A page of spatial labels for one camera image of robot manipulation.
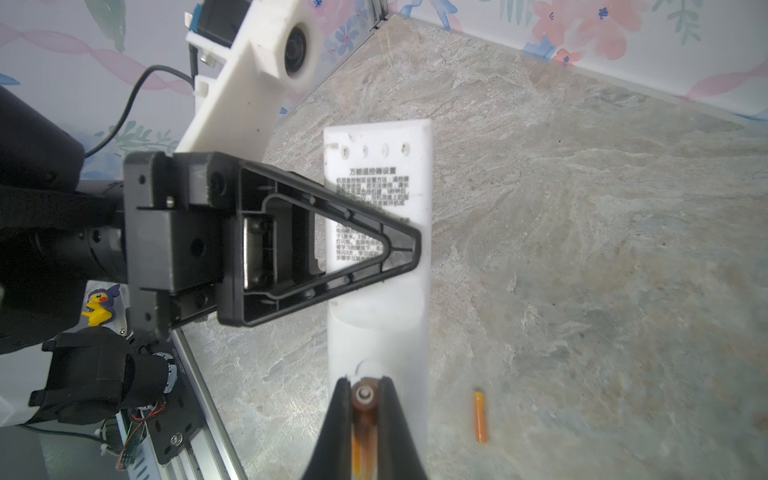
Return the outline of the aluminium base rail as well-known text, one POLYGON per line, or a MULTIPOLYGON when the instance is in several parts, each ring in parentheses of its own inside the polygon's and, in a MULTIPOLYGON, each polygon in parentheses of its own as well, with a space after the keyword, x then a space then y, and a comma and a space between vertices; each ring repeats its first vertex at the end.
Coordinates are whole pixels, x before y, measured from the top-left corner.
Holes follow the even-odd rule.
POLYGON ((176 382, 158 403, 116 415, 117 469, 130 479, 245 479, 184 333, 172 332, 153 352, 170 361, 176 382))

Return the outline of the white remote control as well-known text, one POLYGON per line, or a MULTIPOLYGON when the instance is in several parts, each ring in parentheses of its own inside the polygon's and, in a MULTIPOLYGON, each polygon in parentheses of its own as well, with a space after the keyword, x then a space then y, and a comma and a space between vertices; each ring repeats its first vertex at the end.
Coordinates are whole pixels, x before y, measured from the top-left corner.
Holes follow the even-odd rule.
POLYGON ((373 282, 327 304, 328 383, 348 385, 355 479, 422 479, 427 450, 433 123, 325 129, 328 190, 384 216, 328 221, 325 265, 373 282))

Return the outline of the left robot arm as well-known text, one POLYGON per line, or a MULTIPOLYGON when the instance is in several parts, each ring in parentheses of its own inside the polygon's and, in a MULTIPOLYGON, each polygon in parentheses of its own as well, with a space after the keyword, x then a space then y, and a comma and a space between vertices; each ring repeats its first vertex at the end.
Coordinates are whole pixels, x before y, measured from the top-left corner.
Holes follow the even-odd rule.
POLYGON ((422 233, 292 172, 221 152, 130 155, 79 181, 82 145, 1 94, 5 426, 92 424, 162 408, 180 366, 162 345, 210 313, 252 327, 413 271, 422 233))

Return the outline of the orange AA battery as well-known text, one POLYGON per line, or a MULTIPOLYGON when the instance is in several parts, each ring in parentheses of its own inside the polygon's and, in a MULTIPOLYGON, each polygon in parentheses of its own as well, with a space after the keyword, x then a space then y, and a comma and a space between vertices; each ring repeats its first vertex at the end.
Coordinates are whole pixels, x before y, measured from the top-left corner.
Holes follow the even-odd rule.
POLYGON ((377 470, 378 379, 362 378, 352 386, 352 478, 374 479, 377 470))
POLYGON ((480 444, 488 442, 485 395, 482 391, 473 392, 475 438, 480 444))

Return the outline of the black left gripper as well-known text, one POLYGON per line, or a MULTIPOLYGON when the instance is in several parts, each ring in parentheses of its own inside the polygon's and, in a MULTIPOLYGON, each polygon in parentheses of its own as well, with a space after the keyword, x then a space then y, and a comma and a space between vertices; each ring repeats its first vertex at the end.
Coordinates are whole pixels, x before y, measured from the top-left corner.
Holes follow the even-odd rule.
POLYGON ((294 172, 220 152, 134 152, 123 164, 130 319, 147 342, 216 307, 221 324, 255 327, 409 273, 421 232, 294 172), (324 271, 322 217, 382 246, 324 271))

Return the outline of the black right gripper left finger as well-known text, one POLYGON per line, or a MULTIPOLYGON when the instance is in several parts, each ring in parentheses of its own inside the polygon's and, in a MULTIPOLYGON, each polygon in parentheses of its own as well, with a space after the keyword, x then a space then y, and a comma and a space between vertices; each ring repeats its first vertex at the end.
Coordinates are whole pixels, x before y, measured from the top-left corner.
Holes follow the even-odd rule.
POLYGON ((340 378, 334 387, 322 428, 303 480, 352 478, 353 406, 351 384, 340 378))

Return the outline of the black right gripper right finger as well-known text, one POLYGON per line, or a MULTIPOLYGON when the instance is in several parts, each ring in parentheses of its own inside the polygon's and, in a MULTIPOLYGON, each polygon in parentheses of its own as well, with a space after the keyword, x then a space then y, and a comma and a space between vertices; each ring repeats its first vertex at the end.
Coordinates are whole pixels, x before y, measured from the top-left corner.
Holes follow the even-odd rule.
POLYGON ((377 474, 380 480, 427 480, 394 382, 378 382, 377 474))

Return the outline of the yellow duck toy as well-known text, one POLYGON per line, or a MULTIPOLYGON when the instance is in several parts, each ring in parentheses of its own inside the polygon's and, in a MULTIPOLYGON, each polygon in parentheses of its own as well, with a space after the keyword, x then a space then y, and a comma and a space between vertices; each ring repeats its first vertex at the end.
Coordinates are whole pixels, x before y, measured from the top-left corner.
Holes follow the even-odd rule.
POLYGON ((107 289, 99 288, 87 295, 85 310, 81 315, 87 318, 89 327, 98 327, 115 319, 115 301, 120 297, 120 285, 107 289))

